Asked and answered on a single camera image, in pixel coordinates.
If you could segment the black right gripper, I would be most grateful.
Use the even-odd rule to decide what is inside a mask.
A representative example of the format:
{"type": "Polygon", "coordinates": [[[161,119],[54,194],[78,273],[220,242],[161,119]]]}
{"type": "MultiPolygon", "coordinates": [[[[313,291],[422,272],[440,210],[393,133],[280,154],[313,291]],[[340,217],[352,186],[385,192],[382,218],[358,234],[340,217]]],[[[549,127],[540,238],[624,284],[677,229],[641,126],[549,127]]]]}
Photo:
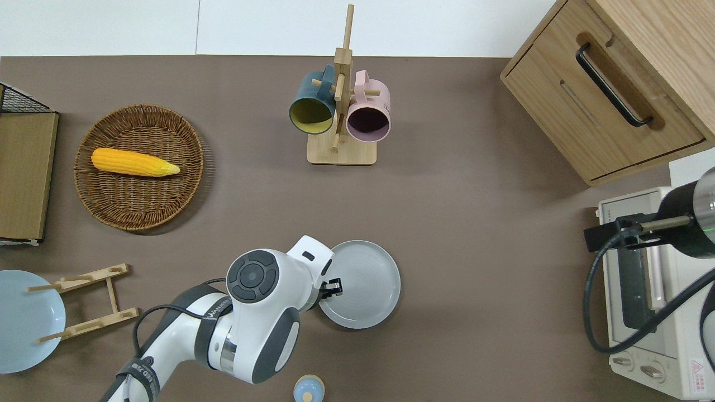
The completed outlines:
{"type": "Polygon", "coordinates": [[[629,216],[616,217],[612,222],[589,227],[583,231],[588,252],[597,252],[613,236],[632,226],[650,221],[651,214],[629,214],[629,216]]]}

